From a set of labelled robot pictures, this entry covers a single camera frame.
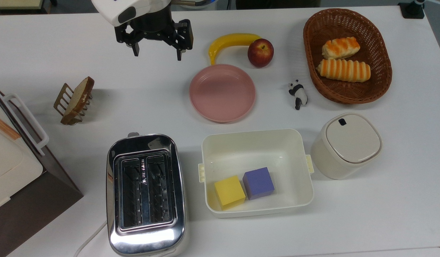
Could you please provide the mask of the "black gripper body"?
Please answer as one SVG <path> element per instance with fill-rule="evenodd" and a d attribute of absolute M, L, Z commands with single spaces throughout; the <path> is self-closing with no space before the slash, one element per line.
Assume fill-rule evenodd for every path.
<path fill-rule="evenodd" d="M 118 21 L 121 24 L 114 28 L 116 41 L 128 47 L 142 39 L 148 39 L 163 41 L 184 51 L 193 48 L 190 20 L 184 19 L 175 23 L 169 6 L 142 16 L 138 16 L 137 8 L 131 6 L 119 14 Z"/>

